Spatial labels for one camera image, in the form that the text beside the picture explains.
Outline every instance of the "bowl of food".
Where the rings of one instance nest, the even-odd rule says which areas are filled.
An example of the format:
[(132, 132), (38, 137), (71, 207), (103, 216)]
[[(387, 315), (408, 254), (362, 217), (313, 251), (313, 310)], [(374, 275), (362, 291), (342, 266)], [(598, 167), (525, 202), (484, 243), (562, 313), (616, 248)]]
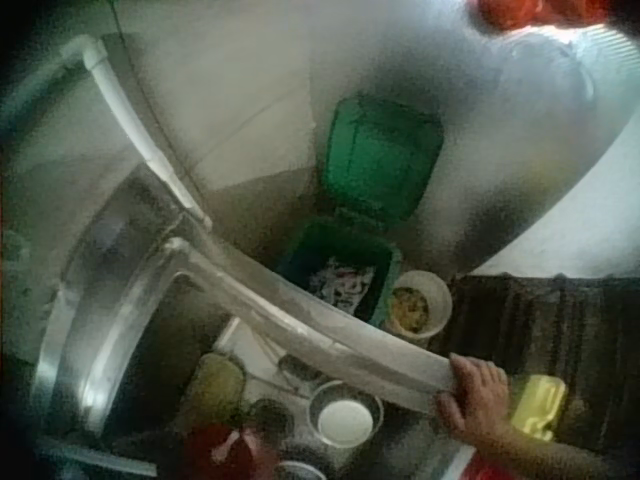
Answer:
[(440, 277), (420, 270), (407, 272), (393, 286), (388, 327), (407, 339), (424, 340), (444, 328), (452, 308), (451, 293)]

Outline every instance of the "small bowl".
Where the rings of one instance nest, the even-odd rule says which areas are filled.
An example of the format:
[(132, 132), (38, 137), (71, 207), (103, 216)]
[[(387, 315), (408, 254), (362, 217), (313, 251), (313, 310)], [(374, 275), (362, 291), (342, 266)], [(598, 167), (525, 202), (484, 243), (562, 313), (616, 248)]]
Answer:
[(453, 310), (453, 301), (447, 284), (433, 273), (413, 270), (400, 276), (393, 285), (393, 290), (397, 288), (412, 288), (419, 292), (429, 306), (430, 321), (428, 328), (420, 333), (414, 333), (402, 327), (389, 311), (388, 329), (409, 340), (425, 340), (440, 333), (449, 321)]
[(327, 480), (327, 476), (313, 465), (295, 460), (283, 460), (276, 465), (276, 480)]
[(336, 448), (355, 448), (369, 440), (384, 418), (378, 397), (340, 380), (318, 388), (309, 402), (307, 419), (323, 442)]

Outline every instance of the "finger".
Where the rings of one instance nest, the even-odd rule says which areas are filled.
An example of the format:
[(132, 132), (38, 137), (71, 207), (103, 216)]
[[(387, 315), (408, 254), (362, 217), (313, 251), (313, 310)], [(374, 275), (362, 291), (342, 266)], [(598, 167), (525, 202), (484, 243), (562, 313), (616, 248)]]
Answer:
[(450, 432), (464, 432), (464, 417), (453, 395), (447, 392), (439, 393), (436, 397), (436, 405), (442, 422)]
[(500, 378), (500, 368), (498, 368), (495, 363), (489, 362), (489, 371), (491, 372), (491, 379), (495, 383), (502, 383), (502, 379)]
[(489, 366), (488, 362), (473, 357), (469, 357), (469, 362), (471, 362), (480, 372), (480, 379), (482, 380), (483, 385), (488, 386), (493, 383), (491, 367)]
[(507, 377), (507, 372), (505, 372), (504, 369), (498, 369), (498, 376), (500, 377), (500, 383), (503, 385), (509, 385), (509, 377)]
[(467, 358), (452, 353), (449, 356), (453, 374), (463, 391), (468, 391), (482, 385), (480, 371)]

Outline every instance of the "metal bowl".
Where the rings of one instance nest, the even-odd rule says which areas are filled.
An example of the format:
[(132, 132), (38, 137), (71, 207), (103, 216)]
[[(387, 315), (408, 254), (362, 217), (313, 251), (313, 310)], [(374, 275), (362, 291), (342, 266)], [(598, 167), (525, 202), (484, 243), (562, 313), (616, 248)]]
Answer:
[(293, 460), (280, 462), (276, 466), (275, 478), (276, 480), (327, 480), (326, 475), (313, 465)]
[[(361, 392), (339, 380), (318, 388), (311, 397), (307, 410), (307, 419), (314, 433), (323, 442), (336, 448), (362, 445), (378, 431), (383, 417), (384, 409), (378, 397)], [(341, 434), (347, 435), (330, 434), (327, 430), (331, 421), (342, 430)]]

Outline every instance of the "pipe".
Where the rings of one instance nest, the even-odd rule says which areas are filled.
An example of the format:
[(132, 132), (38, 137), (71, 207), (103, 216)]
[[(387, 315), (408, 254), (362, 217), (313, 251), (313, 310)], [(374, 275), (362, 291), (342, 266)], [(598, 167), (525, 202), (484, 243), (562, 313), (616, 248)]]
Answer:
[(36, 445), (40, 453), (48, 457), (76, 461), (142, 477), (155, 478), (158, 476), (156, 465), (142, 460), (118, 457), (110, 453), (61, 442), (51, 437), (40, 437)]
[(60, 54), (68, 66), (82, 61), (93, 76), (111, 112), (140, 152), (145, 163), (169, 187), (180, 203), (199, 219), (207, 230), (211, 230), (211, 219), (177, 177), (169, 160), (156, 146), (131, 106), (109, 65), (107, 50), (102, 41), (89, 35), (79, 35), (62, 47)]

